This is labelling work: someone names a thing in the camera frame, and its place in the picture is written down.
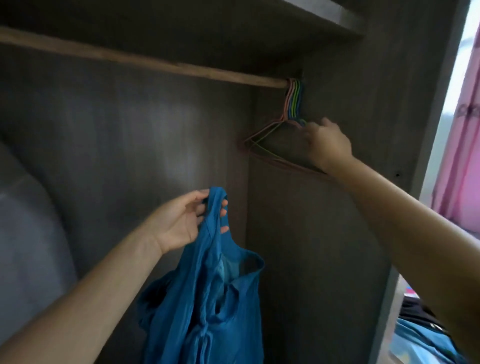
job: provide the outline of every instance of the blue dress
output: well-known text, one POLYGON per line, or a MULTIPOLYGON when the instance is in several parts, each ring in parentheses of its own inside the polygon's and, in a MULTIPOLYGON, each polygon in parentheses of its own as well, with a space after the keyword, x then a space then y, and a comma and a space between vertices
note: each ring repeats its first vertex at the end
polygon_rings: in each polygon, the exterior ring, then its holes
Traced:
POLYGON ((220 217, 227 194, 213 187, 197 239, 174 271, 153 282, 139 302, 147 332, 144 364, 259 364, 263 362, 258 298, 264 266, 237 246, 220 217))

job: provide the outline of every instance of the closet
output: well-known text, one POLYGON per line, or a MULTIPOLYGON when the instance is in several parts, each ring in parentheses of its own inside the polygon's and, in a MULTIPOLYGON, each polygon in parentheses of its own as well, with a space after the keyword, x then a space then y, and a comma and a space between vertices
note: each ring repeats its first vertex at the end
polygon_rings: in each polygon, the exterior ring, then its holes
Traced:
MULTIPOLYGON (((460 3, 0 0, 0 39, 16 29, 277 80, 0 44, 0 138, 52 199, 80 278, 159 204, 222 186, 235 242, 265 259, 265 363, 374 362, 391 264, 353 201, 328 177, 249 158, 238 141, 279 116, 282 82, 295 77, 302 118, 338 122, 359 159, 409 191, 460 3)), ((298 136, 286 127, 270 143, 306 163, 298 136)), ((143 340, 132 305, 98 363, 139 362, 143 340)))

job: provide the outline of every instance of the wardrobe wall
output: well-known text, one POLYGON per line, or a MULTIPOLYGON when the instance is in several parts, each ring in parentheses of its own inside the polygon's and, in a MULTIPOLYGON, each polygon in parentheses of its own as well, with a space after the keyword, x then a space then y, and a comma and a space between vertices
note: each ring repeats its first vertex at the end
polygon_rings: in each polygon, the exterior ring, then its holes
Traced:
MULTIPOLYGON (((228 191, 244 245, 250 129, 247 86, 0 46, 0 135, 46 187, 85 275, 161 203, 211 185, 228 191)), ((174 269, 163 257, 149 281, 174 269)), ((99 363, 139 363, 134 304, 99 363)))
MULTIPOLYGON (((303 69, 302 116, 338 122, 354 155, 406 191, 456 3, 371 0, 365 38, 325 45, 277 72, 303 69)), ((277 116, 281 98, 259 90, 256 120, 277 116)), ((298 149, 296 134, 282 139, 284 153, 298 149)), ((338 185, 252 159, 247 247, 265 259, 266 363, 368 362, 390 262, 338 185)))

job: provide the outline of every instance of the hanging rod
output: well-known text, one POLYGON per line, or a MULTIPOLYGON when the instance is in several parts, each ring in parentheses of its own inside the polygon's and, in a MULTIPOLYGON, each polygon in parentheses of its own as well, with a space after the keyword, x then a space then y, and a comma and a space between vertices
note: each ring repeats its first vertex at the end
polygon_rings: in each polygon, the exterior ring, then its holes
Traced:
POLYGON ((287 88, 288 81, 280 78, 256 76, 254 74, 220 70, 218 68, 195 66, 187 63, 169 62, 153 57, 122 52, 90 44, 44 36, 22 30, 0 26, 0 43, 33 48, 45 52, 87 58, 91 60, 111 61, 149 70, 203 77, 210 80, 234 82, 238 84, 287 88))

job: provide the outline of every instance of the curtain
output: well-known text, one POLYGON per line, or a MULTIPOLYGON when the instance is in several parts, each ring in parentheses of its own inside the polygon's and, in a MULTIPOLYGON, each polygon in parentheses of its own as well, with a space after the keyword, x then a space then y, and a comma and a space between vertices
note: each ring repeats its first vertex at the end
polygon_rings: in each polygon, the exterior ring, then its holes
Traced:
POLYGON ((432 208, 458 226, 480 232, 480 27, 433 190, 432 208))

